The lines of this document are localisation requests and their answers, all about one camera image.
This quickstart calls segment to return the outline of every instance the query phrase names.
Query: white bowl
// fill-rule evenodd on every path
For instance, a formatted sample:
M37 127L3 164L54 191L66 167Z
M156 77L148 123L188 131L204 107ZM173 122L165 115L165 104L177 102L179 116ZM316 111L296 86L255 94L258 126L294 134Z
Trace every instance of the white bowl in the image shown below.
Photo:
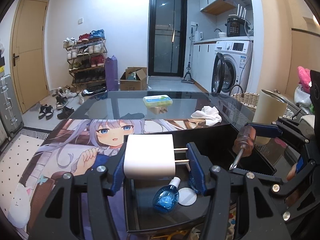
M219 38L226 38L227 37L227 33L218 33L219 34Z

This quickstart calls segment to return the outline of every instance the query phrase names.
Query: white round coaster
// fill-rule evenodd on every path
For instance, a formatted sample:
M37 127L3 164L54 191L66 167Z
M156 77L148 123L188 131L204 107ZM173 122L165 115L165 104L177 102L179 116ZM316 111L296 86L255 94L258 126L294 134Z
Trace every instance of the white round coaster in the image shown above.
M193 189L188 187L179 189L179 204L183 206L190 206L196 201L196 199L197 194L193 191Z

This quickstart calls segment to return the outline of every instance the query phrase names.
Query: pink stuffed toy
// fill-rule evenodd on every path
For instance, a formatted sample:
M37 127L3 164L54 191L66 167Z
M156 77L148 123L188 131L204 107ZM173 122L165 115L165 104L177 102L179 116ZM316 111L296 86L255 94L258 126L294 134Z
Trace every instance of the pink stuffed toy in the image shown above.
M300 79L299 84L302 85L302 90L310 94L310 69L299 66L298 67L298 76Z

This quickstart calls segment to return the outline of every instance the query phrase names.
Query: washing machine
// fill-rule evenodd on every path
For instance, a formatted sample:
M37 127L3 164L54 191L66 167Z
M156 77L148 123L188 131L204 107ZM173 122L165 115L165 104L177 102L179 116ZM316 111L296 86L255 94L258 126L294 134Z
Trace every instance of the washing machine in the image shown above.
M215 60L212 73L212 93L221 93L225 95L246 91L251 61L252 61L251 41L217 41L215 47Z

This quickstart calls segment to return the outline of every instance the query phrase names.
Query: beige cylinder container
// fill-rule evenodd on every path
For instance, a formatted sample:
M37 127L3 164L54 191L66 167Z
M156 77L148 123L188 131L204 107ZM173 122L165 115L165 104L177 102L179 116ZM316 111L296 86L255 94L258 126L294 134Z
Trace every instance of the beige cylinder container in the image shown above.
M271 124L276 121L279 116L283 116L287 109L288 103L275 93L268 90L261 90L257 104L256 112L254 113L253 122ZM256 137L257 145L265 145L270 141L270 138Z

